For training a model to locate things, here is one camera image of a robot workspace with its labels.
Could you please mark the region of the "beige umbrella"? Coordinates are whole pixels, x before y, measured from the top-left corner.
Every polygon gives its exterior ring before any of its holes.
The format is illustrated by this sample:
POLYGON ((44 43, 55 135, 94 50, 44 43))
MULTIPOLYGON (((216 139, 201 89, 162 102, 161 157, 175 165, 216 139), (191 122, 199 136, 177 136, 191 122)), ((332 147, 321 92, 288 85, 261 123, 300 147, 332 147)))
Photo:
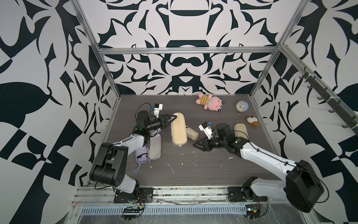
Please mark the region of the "beige umbrella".
POLYGON ((189 139, 191 139, 192 141, 198 140, 199 133, 197 131, 193 130, 192 128, 186 127, 186 134, 187 134, 187 137, 189 139))

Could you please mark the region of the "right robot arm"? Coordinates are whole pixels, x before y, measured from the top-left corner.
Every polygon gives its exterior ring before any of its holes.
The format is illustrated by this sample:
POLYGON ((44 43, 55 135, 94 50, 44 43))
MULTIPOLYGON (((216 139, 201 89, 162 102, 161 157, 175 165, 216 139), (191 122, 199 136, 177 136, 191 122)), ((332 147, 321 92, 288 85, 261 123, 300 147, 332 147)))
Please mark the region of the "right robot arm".
POLYGON ((212 127, 211 123, 203 122, 199 129, 206 137, 196 141, 193 144, 195 148, 203 152, 224 148, 230 154, 253 162, 278 177, 278 180, 264 180, 255 176, 249 178, 238 193, 229 194, 230 201, 238 197, 246 201, 271 197, 288 201, 301 212, 309 213, 323 195, 325 185, 308 162, 295 162, 258 147, 247 134, 236 136, 238 131, 232 130, 226 123, 212 127))

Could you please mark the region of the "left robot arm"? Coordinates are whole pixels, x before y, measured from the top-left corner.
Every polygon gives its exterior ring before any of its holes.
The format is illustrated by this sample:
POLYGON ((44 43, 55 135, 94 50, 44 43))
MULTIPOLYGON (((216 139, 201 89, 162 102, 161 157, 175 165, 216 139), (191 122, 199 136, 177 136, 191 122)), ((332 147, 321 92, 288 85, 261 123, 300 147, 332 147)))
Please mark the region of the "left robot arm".
POLYGON ((151 132, 163 130, 177 119, 177 115, 150 115, 140 111, 136 115, 136 126, 126 139, 117 143, 103 143, 92 164, 89 179, 106 184, 114 189, 137 196, 139 182, 126 174, 128 155, 150 144, 151 132))

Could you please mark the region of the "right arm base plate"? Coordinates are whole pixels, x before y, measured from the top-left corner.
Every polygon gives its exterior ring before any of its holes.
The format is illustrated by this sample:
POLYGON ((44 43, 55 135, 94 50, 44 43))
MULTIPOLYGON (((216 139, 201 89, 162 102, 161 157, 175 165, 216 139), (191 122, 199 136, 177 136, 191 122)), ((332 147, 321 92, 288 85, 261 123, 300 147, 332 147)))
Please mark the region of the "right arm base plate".
POLYGON ((249 187, 228 187, 227 198, 230 202, 267 202, 267 197, 257 196, 249 187))

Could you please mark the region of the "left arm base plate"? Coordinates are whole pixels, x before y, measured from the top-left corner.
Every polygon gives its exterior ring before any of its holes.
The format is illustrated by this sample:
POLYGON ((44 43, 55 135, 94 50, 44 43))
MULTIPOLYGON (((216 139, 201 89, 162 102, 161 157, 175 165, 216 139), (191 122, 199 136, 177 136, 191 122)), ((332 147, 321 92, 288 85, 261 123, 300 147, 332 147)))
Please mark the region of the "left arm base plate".
POLYGON ((154 188, 136 188, 132 193, 126 193, 116 190, 114 203, 128 203, 136 201, 137 203, 147 203, 153 199, 154 188))

